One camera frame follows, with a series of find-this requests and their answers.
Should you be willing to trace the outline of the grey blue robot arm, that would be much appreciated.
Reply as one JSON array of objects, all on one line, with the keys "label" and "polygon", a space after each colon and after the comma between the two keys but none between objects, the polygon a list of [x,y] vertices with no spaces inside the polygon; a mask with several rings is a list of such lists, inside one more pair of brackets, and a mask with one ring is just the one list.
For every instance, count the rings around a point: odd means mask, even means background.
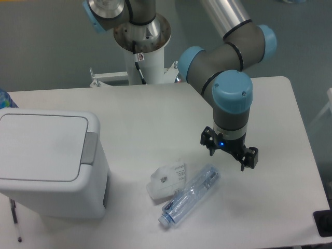
[{"label": "grey blue robot arm", "polygon": [[[242,168],[254,168],[258,149],[245,146],[253,101],[253,83],[244,70],[270,58],[276,51],[275,33],[255,25],[240,1],[202,1],[223,44],[212,52],[193,46],[185,50],[177,68],[182,77],[212,107],[212,127],[206,127],[200,143],[210,154],[218,149],[231,154]],[[126,57],[131,85],[165,81],[164,60],[153,59],[171,38],[168,20],[156,11],[155,1],[84,1],[94,29],[113,31]]]}]

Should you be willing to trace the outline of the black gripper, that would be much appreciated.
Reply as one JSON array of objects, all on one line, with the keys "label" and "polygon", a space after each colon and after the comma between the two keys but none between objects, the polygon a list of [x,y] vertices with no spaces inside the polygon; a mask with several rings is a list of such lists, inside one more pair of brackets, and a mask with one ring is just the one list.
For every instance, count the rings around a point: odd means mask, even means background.
[{"label": "black gripper", "polygon": [[222,134],[216,134],[210,127],[205,127],[201,133],[200,144],[209,150],[213,156],[216,150],[222,150],[232,155],[235,160],[242,160],[241,171],[245,168],[254,169],[258,162],[258,148],[247,148],[244,144],[245,135],[235,140],[226,140]]}]

